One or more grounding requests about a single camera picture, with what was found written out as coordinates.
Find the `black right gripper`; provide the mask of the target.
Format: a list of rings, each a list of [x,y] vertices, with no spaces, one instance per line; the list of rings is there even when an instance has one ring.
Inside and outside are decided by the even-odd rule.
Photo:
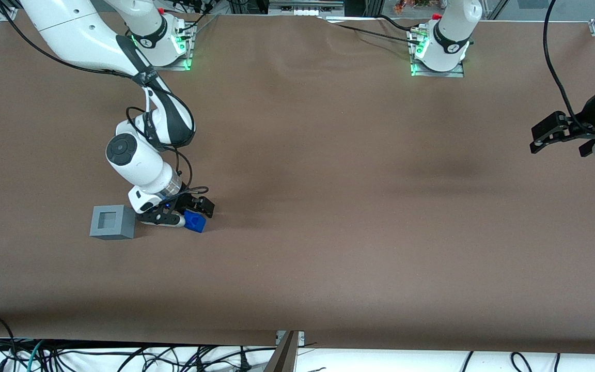
[[[215,204],[207,197],[198,197],[191,193],[177,196],[170,201],[170,210],[176,212],[185,220],[192,217],[192,212],[201,213],[208,218],[213,217]]]

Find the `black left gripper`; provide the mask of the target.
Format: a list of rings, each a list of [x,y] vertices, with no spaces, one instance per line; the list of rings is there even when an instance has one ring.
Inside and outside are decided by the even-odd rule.
[[[580,156],[585,158],[595,154],[595,96],[586,101],[581,112],[570,118],[564,112],[555,111],[531,128],[531,154],[543,150],[545,146],[574,139],[589,139],[579,146]]]

